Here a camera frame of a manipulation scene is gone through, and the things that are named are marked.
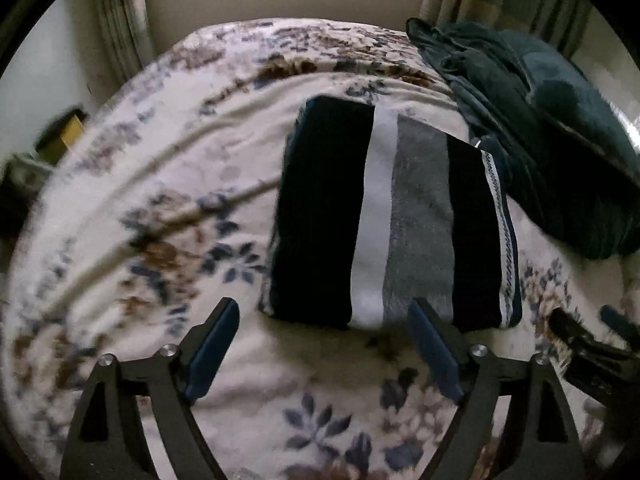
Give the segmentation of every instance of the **metal screw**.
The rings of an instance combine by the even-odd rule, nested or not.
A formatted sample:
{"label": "metal screw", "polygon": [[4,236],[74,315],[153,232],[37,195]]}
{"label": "metal screw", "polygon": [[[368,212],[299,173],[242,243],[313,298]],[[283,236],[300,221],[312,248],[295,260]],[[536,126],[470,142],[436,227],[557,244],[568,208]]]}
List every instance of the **metal screw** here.
{"label": "metal screw", "polygon": [[115,358],[116,357],[113,354],[105,354],[103,356],[100,356],[100,359],[98,359],[98,364],[100,366],[109,366],[111,363],[113,363]]}
{"label": "metal screw", "polygon": [[174,344],[168,344],[168,345],[164,345],[161,349],[160,349],[160,353],[164,356],[164,357],[171,357],[176,355],[176,353],[178,352],[178,347]]}
{"label": "metal screw", "polygon": [[549,362],[549,357],[546,354],[543,354],[543,353],[536,354],[534,359],[541,366],[542,365],[546,365]]}
{"label": "metal screw", "polygon": [[470,352],[471,355],[476,357],[484,357],[489,352],[489,349],[484,345],[473,345]]}

